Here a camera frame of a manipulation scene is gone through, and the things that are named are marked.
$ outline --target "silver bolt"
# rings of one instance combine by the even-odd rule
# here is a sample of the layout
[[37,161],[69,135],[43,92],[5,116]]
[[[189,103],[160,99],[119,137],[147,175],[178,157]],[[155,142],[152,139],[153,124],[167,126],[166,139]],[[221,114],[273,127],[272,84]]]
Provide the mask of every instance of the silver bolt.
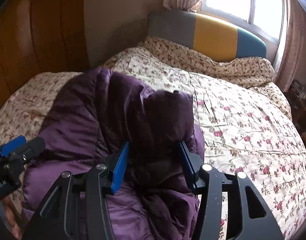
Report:
[[205,171],[210,171],[212,169],[212,166],[209,164],[203,164],[202,169]]
[[100,171],[105,170],[106,169],[106,165],[104,163],[100,163],[98,165],[96,165],[96,168]]
[[246,173],[243,172],[243,171],[239,171],[239,172],[237,173],[237,176],[238,176],[239,178],[241,178],[241,179],[245,179],[245,178],[246,178]]
[[69,171],[65,171],[62,173],[62,177],[65,179],[68,178],[69,176],[71,176],[71,173]]

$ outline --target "multicolored headboard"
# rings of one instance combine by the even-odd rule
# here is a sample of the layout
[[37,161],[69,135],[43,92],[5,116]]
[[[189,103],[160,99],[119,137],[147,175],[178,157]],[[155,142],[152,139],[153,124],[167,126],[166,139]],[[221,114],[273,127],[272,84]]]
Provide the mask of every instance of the multicolored headboard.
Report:
[[151,12],[148,36],[184,45],[217,62],[266,57],[266,44],[254,34],[223,20],[191,12]]

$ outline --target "window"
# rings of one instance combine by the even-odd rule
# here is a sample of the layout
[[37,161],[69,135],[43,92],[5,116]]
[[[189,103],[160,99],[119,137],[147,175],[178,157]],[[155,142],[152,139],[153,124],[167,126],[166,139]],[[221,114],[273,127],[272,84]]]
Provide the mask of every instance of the window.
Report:
[[201,11],[229,20],[277,43],[283,23],[284,0],[204,0]]

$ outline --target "purple fabric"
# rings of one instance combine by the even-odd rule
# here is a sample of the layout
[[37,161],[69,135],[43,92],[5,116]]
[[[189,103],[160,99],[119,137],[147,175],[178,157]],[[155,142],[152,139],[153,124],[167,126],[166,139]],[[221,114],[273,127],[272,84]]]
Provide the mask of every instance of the purple fabric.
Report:
[[[86,172],[127,140],[132,150],[124,181],[108,197],[116,240],[192,236],[199,201],[186,186],[174,150],[184,140],[204,158],[191,95],[154,91],[133,77],[91,70],[63,87],[39,136],[47,150],[25,173],[22,215],[27,221],[63,171]],[[85,210],[83,198],[81,205]],[[85,212],[81,229],[87,239]]]

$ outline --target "bed sheet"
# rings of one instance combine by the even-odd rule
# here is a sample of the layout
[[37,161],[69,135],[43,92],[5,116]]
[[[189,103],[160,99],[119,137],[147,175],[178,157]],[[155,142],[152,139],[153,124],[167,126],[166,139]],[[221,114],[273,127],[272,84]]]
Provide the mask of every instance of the bed sheet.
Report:
[[[42,73],[11,95],[0,109],[0,145],[19,135],[24,135],[27,141],[34,138],[58,92],[67,81],[79,74]],[[10,198],[17,213],[21,214],[22,188],[11,193]]]
[[[291,122],[287,100],[272,83],[267,60],[216,63],[184,46],[148,37],[104,67],[134,76],[155,90],[192,94],[194,122],[204,135],[205,162],[226,173],[246,172],[284,237],[296,232],[306,218],[306,150]],[[219,238],[225,239],[225,195],[221,224]]]

